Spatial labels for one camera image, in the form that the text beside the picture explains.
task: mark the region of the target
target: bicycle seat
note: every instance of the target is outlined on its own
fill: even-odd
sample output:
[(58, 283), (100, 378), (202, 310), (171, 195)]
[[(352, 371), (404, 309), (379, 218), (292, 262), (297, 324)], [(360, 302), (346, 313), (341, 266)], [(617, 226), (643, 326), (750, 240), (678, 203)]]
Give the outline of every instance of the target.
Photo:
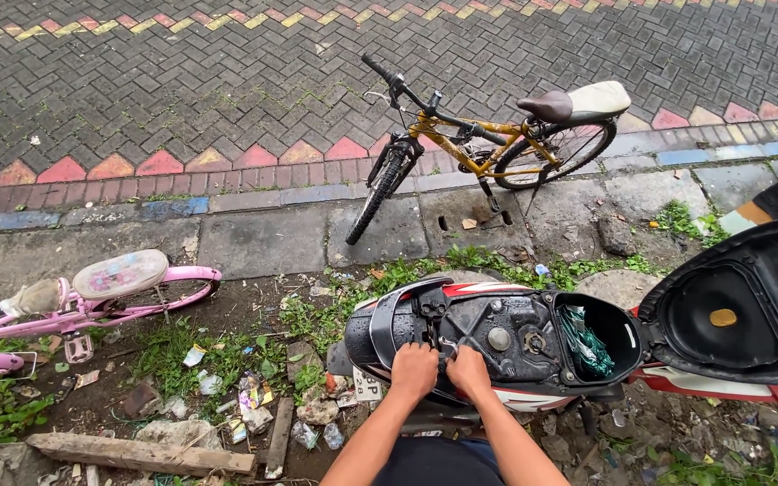
[(82, 298), (106, 300), (150, 289), (167, 275), (167, 255), (158, 250), (140, 250), (99, 261), (73, 278), (73, 289)]
[(603, 81), (568, 93), (549, 91), (537, 98), (515, 102), (546, 123), (580, 124), (615, 117), (625, 112), (632, 99), (617, 81)]

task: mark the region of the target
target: wooden plank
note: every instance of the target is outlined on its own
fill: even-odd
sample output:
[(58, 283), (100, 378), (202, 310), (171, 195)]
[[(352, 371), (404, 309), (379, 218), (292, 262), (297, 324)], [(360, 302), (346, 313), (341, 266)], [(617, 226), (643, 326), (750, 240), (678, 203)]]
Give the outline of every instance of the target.
[(254, 456), (229, 450), (161, 445), (63, 432), (34, 434), (26, 443), (50, 458), (70, 463), (206, 477), (215, 472), (254, 476)]
[(278, 402), (272, 441), (266, 455), (266, 479), (278, 479), (284, 473), (284, 460), (287, 457), (287, 442), (292, 424), (293, 399), (285, 397)]

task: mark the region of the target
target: kickstand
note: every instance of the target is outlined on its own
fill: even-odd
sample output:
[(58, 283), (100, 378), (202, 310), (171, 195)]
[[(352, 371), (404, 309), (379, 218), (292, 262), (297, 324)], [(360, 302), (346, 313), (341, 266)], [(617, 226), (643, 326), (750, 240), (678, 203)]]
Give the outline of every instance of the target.
[(546, 183), (546, 179), (548, 178), (548, 174), (551, 173), (552, 165), (547, 164), (546, 168), (543, 169), (541, 172), (539, 172), (539, 177), (536, 180), (536, 187), (534, 188), (534, 193), (530, 195), (530, 202), (527, 204), (527, 209), (524, 212), (524, 216), (527, 216), (530, 214), (530, 206), (534, 204), (534, 199), (536, 199), (536, 193), (539, 192), (539, 188), (542, 187), (542, 184)]

